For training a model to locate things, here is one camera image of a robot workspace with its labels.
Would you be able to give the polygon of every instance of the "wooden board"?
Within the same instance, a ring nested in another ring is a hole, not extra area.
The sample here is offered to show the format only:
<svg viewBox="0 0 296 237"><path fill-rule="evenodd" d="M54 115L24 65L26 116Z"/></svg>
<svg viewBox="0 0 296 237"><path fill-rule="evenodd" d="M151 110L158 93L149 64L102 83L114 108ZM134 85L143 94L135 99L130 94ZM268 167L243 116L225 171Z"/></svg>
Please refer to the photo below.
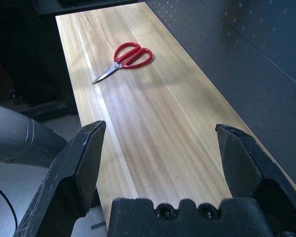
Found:
<svg viewBox="0 0 296 237"><path fill-rule="evenodd" d="M98 190L107 224L117 197L178 207L183 198L216 207L231 197L215 125L253 135L145 3L57 16L82 126L105 120ZM148 66L92 85L133 41L154 53Z"/></svg>

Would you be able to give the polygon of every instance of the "scissor blade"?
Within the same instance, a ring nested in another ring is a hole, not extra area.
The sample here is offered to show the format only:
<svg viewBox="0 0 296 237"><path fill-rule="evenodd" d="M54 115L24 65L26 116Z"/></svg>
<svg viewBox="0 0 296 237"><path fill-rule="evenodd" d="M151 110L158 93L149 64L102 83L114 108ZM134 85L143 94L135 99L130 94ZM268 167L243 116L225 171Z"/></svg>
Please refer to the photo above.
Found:
<svg viewBox="0 0 296 237"><path fill-rule="evenodd" d="M102 81L103 79L107 78L109 75L111 75L112 73L114 73L117 69L119 69L119 64L118 63L113 63L113 65L110 67L110 69L108 69L105 73L103 73L102 75L100 75L99 77L97 77L92 84L96 84L100 81Z"/></svg>

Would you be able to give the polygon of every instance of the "gray pegboard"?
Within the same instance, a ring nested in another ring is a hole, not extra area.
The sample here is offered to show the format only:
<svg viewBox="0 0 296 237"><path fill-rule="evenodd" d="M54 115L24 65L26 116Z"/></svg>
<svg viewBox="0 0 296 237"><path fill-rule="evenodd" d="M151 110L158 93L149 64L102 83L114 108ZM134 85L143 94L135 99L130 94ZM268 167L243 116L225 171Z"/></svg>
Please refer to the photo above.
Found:
<svg viewBox="0 0 296 237"><path fill-rule="evenodd" d="M296 183L296 1L146 3Z"/></svg>

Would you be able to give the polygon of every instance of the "scissors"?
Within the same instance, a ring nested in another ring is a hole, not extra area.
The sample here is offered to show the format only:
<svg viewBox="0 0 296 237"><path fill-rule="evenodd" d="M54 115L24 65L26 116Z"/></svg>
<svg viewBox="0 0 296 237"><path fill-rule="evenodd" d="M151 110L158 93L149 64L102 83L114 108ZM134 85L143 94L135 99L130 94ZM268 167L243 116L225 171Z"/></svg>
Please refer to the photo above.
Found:
<svg viewBox="0 0 296 237"><path fill-rule="evenodd" d="M134 47L134 48L131 49L129 52L123 54L122 56L117 57L118 53L122 49L124 49L126 47ZM132 65L132 63L134 63L138 58L140 58L145 53L148 54L148 59L146 59L144 62ZM92 82L92 84L94 85L94 84L98 83L99 81L107 78L109 75L111 75L112 73L114 73L118 69L121 69L121 68L124 68L124 69L140 68L140 67L142 67L144 65L147 65L151 61L152 61L152 52L149 49L141 48L141 46L139 44L133 43L133 42L124 43L120 47L118 47L117 50L115 51L114 63L110 67L110 69L108 69L105 73L103 73L102 75L97 77Z"/></svg>

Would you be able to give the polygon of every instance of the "black cable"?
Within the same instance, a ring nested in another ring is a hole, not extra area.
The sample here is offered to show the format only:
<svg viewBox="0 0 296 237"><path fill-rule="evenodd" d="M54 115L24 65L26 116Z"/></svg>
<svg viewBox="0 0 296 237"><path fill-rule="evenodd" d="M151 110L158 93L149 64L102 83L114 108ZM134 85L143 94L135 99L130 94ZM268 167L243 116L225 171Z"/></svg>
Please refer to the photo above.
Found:
<svg viewBox="0 0 296 237"><path fill-rule="evenodd" d="M13 217L14 217L14 221L15 221L15 230L18 228L18 220L16 219L16 214L15 214L15 211L13 209L13 206L11 205L9 199L6 197L6 195L0 190L0 194L1 196L4 198L4 200L6 201L6 203L8 203L11 211L12 211L12 214L13 214Z"/></svg>

